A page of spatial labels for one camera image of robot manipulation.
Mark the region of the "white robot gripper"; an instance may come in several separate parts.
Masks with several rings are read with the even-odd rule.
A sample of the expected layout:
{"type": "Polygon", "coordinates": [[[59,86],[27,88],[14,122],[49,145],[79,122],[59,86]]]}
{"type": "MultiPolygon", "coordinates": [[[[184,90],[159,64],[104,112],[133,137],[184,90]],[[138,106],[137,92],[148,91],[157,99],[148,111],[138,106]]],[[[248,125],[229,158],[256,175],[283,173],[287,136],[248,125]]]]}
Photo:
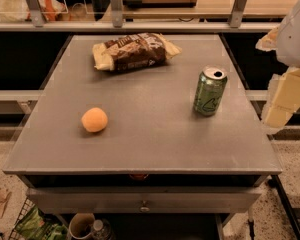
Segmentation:
{"type": "Polygon", "coordinates": [[[289,67],[274,74],[269,81],[267,101],[262,122],[270,128],[282,128],[300,108],[300,0],[293,6],[278,27],[260,38],[255,48],[276,51],[277,60],[289,67]]]}

